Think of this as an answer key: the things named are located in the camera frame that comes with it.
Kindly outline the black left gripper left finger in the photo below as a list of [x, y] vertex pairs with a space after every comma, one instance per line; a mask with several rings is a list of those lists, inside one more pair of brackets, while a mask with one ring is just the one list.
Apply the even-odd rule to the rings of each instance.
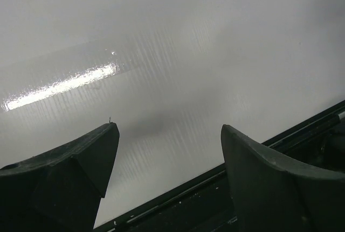
[[92, 231], [120, 133], [109, 122], [1, 168], [1, 231]]

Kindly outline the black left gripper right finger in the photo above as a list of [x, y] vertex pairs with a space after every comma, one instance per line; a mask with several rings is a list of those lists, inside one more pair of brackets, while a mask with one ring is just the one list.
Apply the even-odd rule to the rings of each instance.
[[221, 145], [240, 231], [344, 231], [344, 174], [223, 125]]

